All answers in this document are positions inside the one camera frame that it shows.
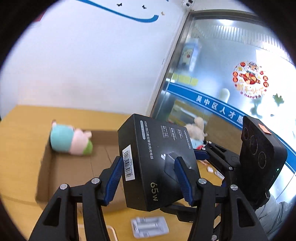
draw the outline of person's arm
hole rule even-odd
[[[268,202],[255,211],[269,239],[271,239],[281,227],[291,207],[292,203],[276,203],[274,196],[270,195]]]

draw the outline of camera lens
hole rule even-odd
[[[257,140],[254,136],[251,136],[251,139],[250,139],[250,151],[253,155],[256,154],[257,152],[257,149],[258,149],[258,143],[257,143]]]
[[[259,164],[260,168],[262,168],[262,169],[266,165],[266,156],[265,156],[265,153],[263,151],[261,151],[259,153],[259,156],[258,156],[258,164]]]
[[[245,140],[248,140],[249,133],[248,133],[248,129],[247,129],[247,128],[244,128],[243,135],[244,135],[244,139],[245,139]]]

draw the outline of screw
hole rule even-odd
[[[200,184],[206,184],[206,183],[207,183],[207,180],[204,179],[204,178],[200,178],[200,179],[198,179],[198,182],[199,182]]]
[[[65,190],[67,187],[68,187],[68,185],[66,183],[64,183],[60,186],[60,189]]]
[[[235,185],[235,184],[230,185],[230,188],[231,188],[231,190],[233,190],[233,191],[236,191],[237,189],[239,189],[238,186]]]
[[[91,181],[93,184],[97,184],[100,182],[100,179],[98,179],[97,177],[93,178]]]

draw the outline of plush toy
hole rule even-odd
[[[59,125],[52,122],[50,133],[50,144],[56,152],[65,152],[72,155],[89,155],[92,153],[93,145],[89,140],[91,132],[83,132],[72,126]]]
[[[205,124],[201,117],[196,117],[194,119],[194,124],[186,124],[188,134],[191,139],[200,141],[203,143],[207,134],[204,133]]]

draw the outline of teal plush toy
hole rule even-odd
[[[74,129],[72,126],[58,125],[55,121],[52,122],[50,144],[56,152],[89,155],[93,150],[90,138],[90,131],[83,132],[81,129]]]

